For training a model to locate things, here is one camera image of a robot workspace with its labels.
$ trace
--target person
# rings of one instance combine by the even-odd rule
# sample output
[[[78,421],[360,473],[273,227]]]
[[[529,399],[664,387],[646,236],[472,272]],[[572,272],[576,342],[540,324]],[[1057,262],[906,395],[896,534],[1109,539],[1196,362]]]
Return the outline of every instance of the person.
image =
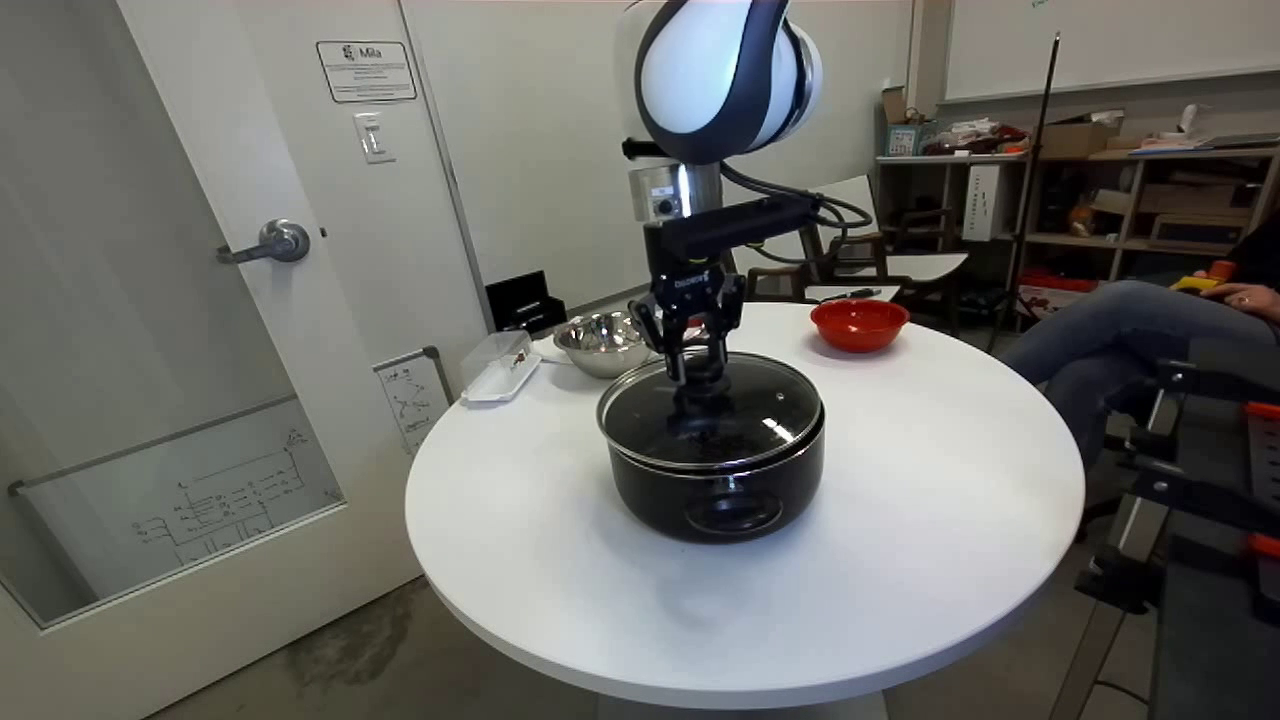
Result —
[[[1218,268],[1231,279],[1202,298],[1145,279],[1106,284],[1028,327],[1005,356],[1068,421],[1083,467],[1106,453],[1109,416],[1154,393],[1161,362],[1190,362],[1193,348],[1280,348],[1280,216]]]

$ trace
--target black chair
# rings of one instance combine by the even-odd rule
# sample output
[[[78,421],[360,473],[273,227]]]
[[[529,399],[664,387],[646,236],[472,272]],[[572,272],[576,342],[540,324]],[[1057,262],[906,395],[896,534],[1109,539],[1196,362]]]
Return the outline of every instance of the black chair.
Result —
[[[1196,366],[1161,370],[1147,428],[1127,448],[1133,488],[1076,583],[1097,605],[1054,720],[1083,714],[1125,618],[1154,610],[1166,690],[1157,717],[1280,708],[1280,683],[1268,680],[1280,659],[1280,552],[1260,552],[1280,546],[1280,412],[1239,412],[1249,399],[1280,399],[1277,370],[1280,351],[1202,351]]]

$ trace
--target black pot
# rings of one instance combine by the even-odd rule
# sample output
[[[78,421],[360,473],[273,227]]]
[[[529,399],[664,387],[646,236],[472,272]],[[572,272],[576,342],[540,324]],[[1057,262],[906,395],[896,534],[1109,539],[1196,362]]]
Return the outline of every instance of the black pot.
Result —
[[[638,376],[596,409],[625,504],[680,539],[751,539],[791,524],[824,467],[824,404],[770,356],[728,356],[715,387]]]

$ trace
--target pot lid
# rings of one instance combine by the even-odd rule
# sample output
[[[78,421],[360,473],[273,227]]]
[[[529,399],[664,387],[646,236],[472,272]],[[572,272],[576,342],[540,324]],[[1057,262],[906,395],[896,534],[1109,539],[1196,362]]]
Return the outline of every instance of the pot lid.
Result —
[[[600,399],[609,444],[655,467],[744,467],[803,448],[824,399],[797,370],[734,351],[725,380],[706,393],[680,393],[670,374],[642,376]]]

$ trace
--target sign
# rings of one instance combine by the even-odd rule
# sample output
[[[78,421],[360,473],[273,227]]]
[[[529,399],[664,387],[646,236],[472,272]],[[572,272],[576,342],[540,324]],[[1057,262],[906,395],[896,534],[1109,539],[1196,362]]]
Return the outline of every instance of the sign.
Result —
[[[417,101],[404,45],[320,40],[317,53],[336,106]]]

